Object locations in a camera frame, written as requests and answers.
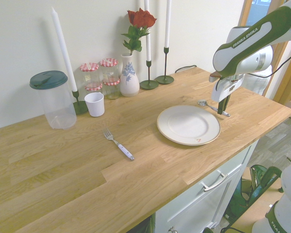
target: white plate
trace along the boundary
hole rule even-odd
[[[219,136],[221,130],[214,115],[189,105],[165,109],[157,119],[157,126],[169,140],[188,146],[211,142]]]

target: jar lid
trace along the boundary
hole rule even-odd
[[[84,64],[82,64],[80,66],[80,70],[83,71],[83,72],[89,72],[89,71],[98,70],[98,68],[99,68],[99,65],[97,63],[94,63],[94,62],[90,62],[89,66],[90,66],[91,69],[88,69],[87,64],[84,63]]]
[[[64,84],[67,80],[68,77],[61,71],[45,71],[30,79],[30,87],[38,90],[51,89]]]
[[[106,81],[103,81],[103,84],[105,84],[106,86],[115,86],[115,85],[118,85],[120,83],[120,79],[114,83],[108,83]]]
[[[100,90],[102,88],[102,83],[99,85],[99,86],[96,86],[96,85],[87,85],[86,87],[85,87],[85,90],[87,90],[87,91],[98,91],[98,90]]]
[[[116,66],[118,61],[114,58],[106,58],[100,61],[100,65],[103,67],[113,67]]]

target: dark green candlestick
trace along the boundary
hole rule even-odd
[[[150,67],[151,67],[151,61],[147,61],[146,62],[146,66],[147,66],[147,71],[148,71],[148,80],[142,81],[140,83],[140,87],[144,90],[152,90],[156,87],[159,86],[159,83],[155,80],[150,80]]]
[[[76,114],[82,114],[88,111],[85,101],[79,101],[79,91],[72,91],[72,95],[77,99],[77,102],[73,103]]]
[[[174,78],[171,76],[166,75],[166,68],[167,68],[167,53],[169,52],[169,48],[164,47],[164,53],[165,53],[165,74],[158,76],[155,80],[159,84],[170,84],[174,81]]]

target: white cabinet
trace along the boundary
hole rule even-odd
[[[156,212],[155,233],[200,233],[219,224],[257,142]]]

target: silver fork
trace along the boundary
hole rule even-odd
[[[105,135],[105,137],[110,140],[110,141],[113,141],[119,148],[120,150],[127,156],[130,158],[130,160],[134,160],[134,156],[132,156],[132,154],[125,148],[122,146],[122,144],[120,144],[119,142],[115,141],[112,133],[110,132],[110,130],[108,128],[105,128],[102,130],[103,131],[103,134]]]

